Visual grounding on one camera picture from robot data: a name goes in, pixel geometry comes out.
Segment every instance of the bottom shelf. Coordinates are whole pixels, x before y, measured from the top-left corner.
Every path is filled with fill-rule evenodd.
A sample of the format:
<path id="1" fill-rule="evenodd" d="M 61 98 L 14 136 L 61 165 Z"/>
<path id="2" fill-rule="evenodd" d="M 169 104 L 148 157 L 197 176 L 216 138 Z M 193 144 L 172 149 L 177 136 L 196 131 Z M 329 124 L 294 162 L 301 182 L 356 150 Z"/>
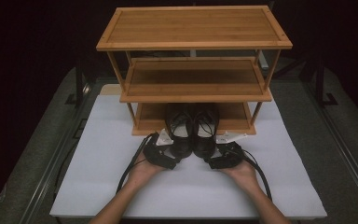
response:
<path id="1" fill-rule="evenodd" d="M 166 104 L 138 104 L 132 135 L 148 135 L 159 132 L 165 126 Z M 255 134 L 251 125 L 251 113 L 247 103 L 217 103 L 220 120 L 217 134 L 225 132 Z"/>

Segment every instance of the forearm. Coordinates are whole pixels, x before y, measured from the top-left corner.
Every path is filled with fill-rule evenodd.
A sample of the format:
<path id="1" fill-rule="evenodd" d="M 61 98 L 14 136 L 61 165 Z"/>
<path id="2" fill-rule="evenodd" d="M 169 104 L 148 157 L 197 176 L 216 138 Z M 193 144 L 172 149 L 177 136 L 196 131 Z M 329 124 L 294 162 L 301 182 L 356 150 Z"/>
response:
<path id="1" fill-rule="evenodd" d="M 264 224 L 290 224 L 291 222 L 267 197 L 260 187 L 253 187 L 246 190 L 248 196 L 252 199 Z"/>
<path id="2" fill-rule="evenodd" d="M 101 210 L 90 223 L 119 223 L 132 198 L 141 187 L 136 184 L 126 184 L 116 196 Z"/>

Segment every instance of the shelf leg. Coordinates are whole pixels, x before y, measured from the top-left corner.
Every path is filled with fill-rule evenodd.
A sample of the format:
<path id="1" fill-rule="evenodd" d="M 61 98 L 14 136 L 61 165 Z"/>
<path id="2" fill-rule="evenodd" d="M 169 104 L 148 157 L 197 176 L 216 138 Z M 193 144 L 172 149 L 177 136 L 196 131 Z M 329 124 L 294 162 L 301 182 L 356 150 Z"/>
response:
<path id="1" fill-rule="evenodd" d="M 254 64 L 255 64 L 255 65 L 258 64 L 258 59 L 260 58 L 260 53 L 261 53 L 261 49 L 258 49 L 258 50 L 255 52 L 255 61 L 254 61 Z"/>
<path id="2" fill-rule="evenodd" d="M 258 61 L 260 62 L 261 69 L 263 69 L 263 70 L 269 69 L 269 64 L 267 63 L 266 57 L 264 57 L 263 51 L 261 51 L 260 58 Z"/>
<path id="3" fill-rule="evenodd" d="M 136 123 L 135 115 L 133 114 L 133 109 L 132 109 L 131 103 L 127 103 L 127 108 L 128 108 L 129 111 L 130 111 L 130 115 L 131 115 L 131 119 L 132 119 L 133 125 L 134 125 L 134 126 L 138 126 L 138 124 Z"/>
<path id="4" fill-rule="evenodd" d="M 129 61 L 129 65 L 132 66 L 132 59 L 131 59 L 131 53 L 129 51 L 126 51 L 127 60 Z"/>
<path id="5" fill-rule="evenodd" d="M 263 104 L 263 102 L 258 102 L 257 106 L 255 107 L 255 112 L 252 115 L 252 119 L 251 119 L 251 125 L 255 125 L 255 119 L 257 118 L 258 112 L 260 111 L 261 105 Z"/>
<path id="6" fill-rule="evenodd" d="M 113 69 L 115 70 L 115 74 L 116 74 L 118 83 L 120 84 L 120 87 L 121 87 L 122 91 L 126 91 L 126 88 L 124 86 L 124 79 L 123 79 L 123 76 L 120 73 L 120 69 L 118 68 L 115 55 L 113 55 L 112 51 L 108 51 L 107 56 L 109 57 L 110 63 L 112 64 Z"/>
<path id="7" fill-rule="evenodd" d="M 280 54 L 281 54 L 281 50 L 278 49 L 276 54 L 275 54 L 275 58 L 272 61 L 272 65 L 268 70 L 268 75 L 267 75 L 267 77 L 265 79 L 265 84 L 264 84 L 264 91 L 267 91 L 269 89 L 269 83 L 271 82 L 272 75 L 274 74 L 274 70 L 275 70 L 275 67 L 277 65 L 277 62 L 278 62 Z"/>

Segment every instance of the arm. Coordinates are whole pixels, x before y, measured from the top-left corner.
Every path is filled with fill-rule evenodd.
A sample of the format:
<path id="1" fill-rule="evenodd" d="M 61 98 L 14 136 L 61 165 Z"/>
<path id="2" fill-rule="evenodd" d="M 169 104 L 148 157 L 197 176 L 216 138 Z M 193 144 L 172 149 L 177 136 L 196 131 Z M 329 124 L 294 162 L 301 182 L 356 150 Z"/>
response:
<path id="1" fill-rule="evenodd" d="M 243 161 L 234 168 L 222 169 L 221 171 L 233 178 L 235 183 L 248 194 L 253 201 L 261 220 L 265 224 L 290 224 L 290 221 L 275 206 L 275 204 L 272 203 L 258 185 L 255 168 L 251 164 Z"/>
<path id="2" fill-rule="evenodd" d="M 136 193 L 147 184 L 147 182 L 164 168 L 144 161 L 145 155 L 141 153 L 136 160 L 140 161 L 130 173 L 127 182 L 121 191 L 94 217 L 90 223 L 118 223 Z"/>

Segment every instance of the bamboo shelf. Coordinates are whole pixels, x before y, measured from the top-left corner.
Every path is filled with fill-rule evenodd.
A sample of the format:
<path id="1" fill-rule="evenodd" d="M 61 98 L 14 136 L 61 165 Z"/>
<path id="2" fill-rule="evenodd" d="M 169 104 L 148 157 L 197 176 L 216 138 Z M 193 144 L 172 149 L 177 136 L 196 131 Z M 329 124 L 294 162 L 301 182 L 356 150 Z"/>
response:
<path id="1" fill-rule="evenodd" d="M 271 101 L 254 59 L 132 59 L 120 102 Z"/>
<path id="2" fill-rule="evenodd" d="M 167 103 L 215 102 L 218 133 L 255 134 L 263 102 L 272 100 L 269 83 L 281 49 L 292 43 L 267 6 L 119 7 L 97 45 L 106 51 L 127 103 L 135 135 L 165 127 Z M 255 49 L 254 57 L 132 58 L 135 50 Z M 258 57 L 275 49 L 266 77 Z M 114 51 L 125 51 L 130 67 L 120 74 Z M 251 114 L 248 102 L 257 102 Z M 138 103 L 136 113 L 132 103 Z"/>

